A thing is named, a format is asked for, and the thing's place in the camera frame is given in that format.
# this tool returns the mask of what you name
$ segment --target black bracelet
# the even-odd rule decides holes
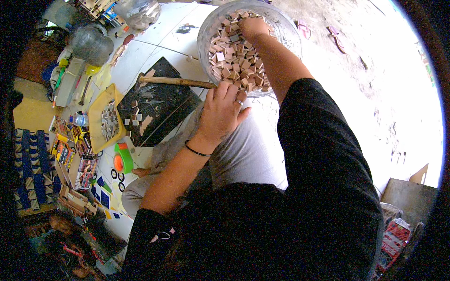
[[[189,140],[186,140],[186,141],[184,142],[184,146],[185,146],[187,149],[189,149],[190,151],[192,151],[193,153],[198,154],[198,155],[200,155],[200,156],[205,156],[205,157],[211,157],[211,156],[212,156],[212,154],[203,154],[203,153],[199,153],[199,152],[193,150],[192,148],[188,147],[188,141],[189,141]]]

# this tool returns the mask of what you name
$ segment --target orange wheel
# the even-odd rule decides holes
[[[116,168],[117,172],[122,172],[123,171],[122,157],[120,157],[119,154],[117,154],[114,157],[114,167]]]

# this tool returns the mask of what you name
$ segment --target black wheel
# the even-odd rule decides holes
[[[112,179],[117,179],[117,171],[114,169],[111,169],[111,177]]]
[[[125,190],[125,184],[119,183],[119,189],[123,192]]]
[[[121,182],[123,182],[123,181],[125,180],[125,174],[124,174],[124,173],[120,173],[120,174],[118,175],[118,177],[119,177],[119,180],[120,180]]]

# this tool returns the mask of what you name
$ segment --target bare foot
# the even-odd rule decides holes
[[[137,175],[138,177],[143,178],[150,173],[150,168],[149,169],[143,169],[143,168],[132,169],[131,172],[133,174]]]

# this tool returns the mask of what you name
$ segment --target left hand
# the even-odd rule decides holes
[[[210,89],[196,136],[216,147],[234,132],[251,110],[247,107],[241,111],[242,106],[236,99],[244,102],[247,95],[245,91],[238,92],[233,84],[221,82],[216,89]]]

